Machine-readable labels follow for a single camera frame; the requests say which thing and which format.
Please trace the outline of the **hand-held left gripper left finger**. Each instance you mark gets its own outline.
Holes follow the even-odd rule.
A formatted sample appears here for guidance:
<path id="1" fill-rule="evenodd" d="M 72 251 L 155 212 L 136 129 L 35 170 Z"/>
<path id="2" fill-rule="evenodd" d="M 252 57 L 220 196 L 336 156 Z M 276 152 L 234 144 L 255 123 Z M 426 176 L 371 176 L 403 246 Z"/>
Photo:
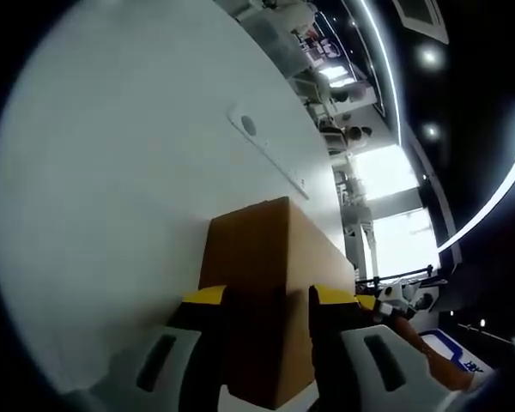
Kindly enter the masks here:
<path id="1" fill-rule="evenodd" d="M 228 286 L 185 296 L 134 347 L 130 411 L 216 411 L 223 381 Z"/>

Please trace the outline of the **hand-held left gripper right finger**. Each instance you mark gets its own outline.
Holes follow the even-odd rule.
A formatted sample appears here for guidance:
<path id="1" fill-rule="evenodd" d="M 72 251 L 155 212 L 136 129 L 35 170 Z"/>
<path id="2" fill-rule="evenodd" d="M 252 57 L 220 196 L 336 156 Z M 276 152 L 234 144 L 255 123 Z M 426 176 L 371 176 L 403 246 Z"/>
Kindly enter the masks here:
<path id="1" fill-rule="evenodd" d="M 309 332 L 320 411 L 430 411 L 427 359 L 356 295 L 309 287 Z"/>

